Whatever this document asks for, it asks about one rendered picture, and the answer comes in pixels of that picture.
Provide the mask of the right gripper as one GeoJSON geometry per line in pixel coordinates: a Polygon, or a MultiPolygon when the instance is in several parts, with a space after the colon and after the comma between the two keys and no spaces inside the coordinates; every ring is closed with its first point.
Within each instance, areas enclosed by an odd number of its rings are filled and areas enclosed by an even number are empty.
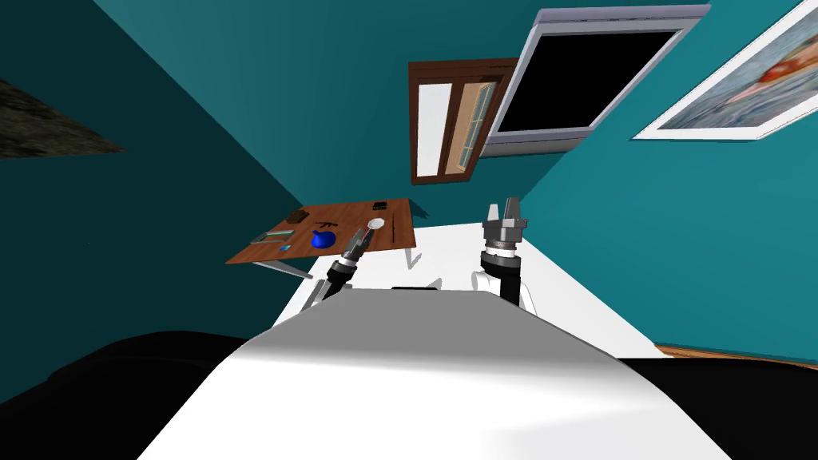
{"type": "Polygon", "coordinates": [[[528,219],[520,218],[520,205],[517,196],[510,196],[506,200],[504,219],[499,219],[498,204],[490,204],[488,220],[482,222],[483,237],[488,240],[505,243],[519,243],[522,241],[523,229],[529,224],[528,219]]]}

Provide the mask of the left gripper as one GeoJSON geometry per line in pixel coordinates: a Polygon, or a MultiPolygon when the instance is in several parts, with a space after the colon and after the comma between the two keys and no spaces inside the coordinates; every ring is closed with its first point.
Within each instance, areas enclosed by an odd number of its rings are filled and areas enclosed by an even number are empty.
{"type": "Polygon", "coordinates": [[[357,230],[350,239],[351,243],[347,246],[344,256],[361,257],[366,252],[365,246],[369,246],[371,243],[374,232],[375,230],[372,228],[368,228],[364,234],[362,229],[357,230]]]}

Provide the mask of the brown wooden table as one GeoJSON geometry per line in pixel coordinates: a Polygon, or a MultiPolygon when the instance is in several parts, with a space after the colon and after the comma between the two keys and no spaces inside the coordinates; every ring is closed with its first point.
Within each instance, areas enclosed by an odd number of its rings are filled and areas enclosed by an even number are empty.
{"type": "Polygon", "coordinates": [[[299,224],[279,222],[270,231],[294,230],[295,233],[283,242],[267,244],[249,244],[238,254],[227,261],[228,264],[257,264],[279,272],[310,279],[312,275],[289,265],[288,262],[303,258],[339,255],[347,242],[359,229],[365,230],[369,220],[382,218],[385,225],[375,230],[370,252],[415,248],[415,230],[413,227],[411,206],[408,199],[385,200],[388,208],[383,211],[373,211],[372,205],[377,200],[368,200],[351,203],[322,204],[305,206],[309,216],[299,224]],[[391,244],[391,214],[395,213],[396,241],[391,244]],[[338,226],[332,229],[336,234],[336,243],[332,248],[315,249],[311,246],[313,231],[318,230],[315,222],[330,221],[338,226]],[[287,251],[279,251],[280,246],[289,244],[287,251]]]}

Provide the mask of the brown framed window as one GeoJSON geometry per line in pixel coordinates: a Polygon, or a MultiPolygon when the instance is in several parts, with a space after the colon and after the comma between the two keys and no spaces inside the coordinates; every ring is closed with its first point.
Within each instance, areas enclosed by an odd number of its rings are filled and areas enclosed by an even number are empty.
{"type": "Polygon", "coordinates": [[[514,58],[408,63],[413,185],[470,181],[516,65],[514,58]]]}

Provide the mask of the grey framed black television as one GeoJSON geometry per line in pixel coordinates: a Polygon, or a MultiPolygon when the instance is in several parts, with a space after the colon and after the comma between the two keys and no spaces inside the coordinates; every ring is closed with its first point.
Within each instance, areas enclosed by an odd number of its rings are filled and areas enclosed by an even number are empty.
{"type": "Polygon", "coordinates": [[[541,9],[482,157],[576,149],[709,10],[708,4],[541,9]]]}

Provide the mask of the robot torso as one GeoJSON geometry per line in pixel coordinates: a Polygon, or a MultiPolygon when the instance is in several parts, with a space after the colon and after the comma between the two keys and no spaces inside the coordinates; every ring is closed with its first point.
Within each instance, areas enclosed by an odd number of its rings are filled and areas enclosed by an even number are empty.
{"type": "Polygon", "coordinates": [[[242,344],[138,460],[730,460],[612,355],[484,291],[351,289],[242,344]]]}

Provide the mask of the white framed painting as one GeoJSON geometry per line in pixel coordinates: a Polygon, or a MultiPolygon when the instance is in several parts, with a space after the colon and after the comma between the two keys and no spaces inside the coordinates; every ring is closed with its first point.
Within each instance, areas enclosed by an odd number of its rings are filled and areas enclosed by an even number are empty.
{"type": "Polygon", "coordinates": [[[800,0],[636,135],[754,141],[818,110],[818,0],[800,0]]]}

